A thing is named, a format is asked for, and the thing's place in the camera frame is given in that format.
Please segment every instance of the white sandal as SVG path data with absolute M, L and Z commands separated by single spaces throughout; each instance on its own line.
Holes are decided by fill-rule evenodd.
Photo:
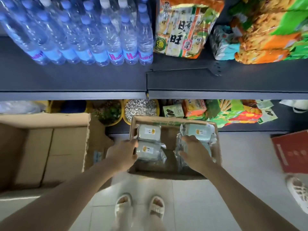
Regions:
M 119 204 L 118 202 L 119 202 L 122 198 L 124 198 L 124 197 L 127 197 L 127 198 L 128 198 L 128 201 Z M 119 212 L 119 210 L 124 209 L 125 207 L 131 207 L 131 206 L 132 206 L 132 201 L 133 201 L 132 196 L 131 196 L 129 193 L 124 193 L 124 194 L 122 194 L 122 195 L 118 198 L 117 202 L 115 203 L 115 205 L 116 205 L 116 206 L 115 206 L 115 216 L 116 216 L 117 212 Z
M 289 176 L 286 179 L 287 187 L 301 209 L 308 214 L 308 188 L 298 178 Z
M 161 202 L 161 204 L 163 205 L 163 207 L 154 204 L 153 202 L 154 202 L 155 199 L 158 199 Z M 151 213 L 151 211 L 159 213 L 161 215 L 160 218 L 163 219 L 164 214 L 165 214 L 165 202 L 160 196 L 154 196 L 151 199 L 149 212 Z

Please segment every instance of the white slipper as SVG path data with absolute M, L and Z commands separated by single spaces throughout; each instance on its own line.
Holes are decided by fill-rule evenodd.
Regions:
M 308 188 L 298 178 L 289 176 L 286 178 L 287 187 L 301 209 L 308 214 Z
M 127 197 L 128 201 L 119 204 L 118 202 L 121 200 L 121 198 L 124 198 L 124 197 Z M 115 206 L 115 216 L 116 216 L 117 212 L 119 212 L 119 210 L 125 209 L 126 207 L 131 207 L 132 206 L 132 201 L 133 201 L 132 196 L 129 193 L 122 194 L 118 198 L 117 202 L 115 203 L 115 205 L 116 205 Z
M 155 199 L 158 199 L 161 202 L 161 204 L 163 205 L 163 207 L 154 204 L 153 202 L 154 202 Z M 161 214 L 160 218 L 163 219 L 164 214 L 165 214 L 165 202 L 160 196 L 154 196 L 151 199 L 149 212 L 151 213 L 151 211 L 154 211 L 156 213 Z

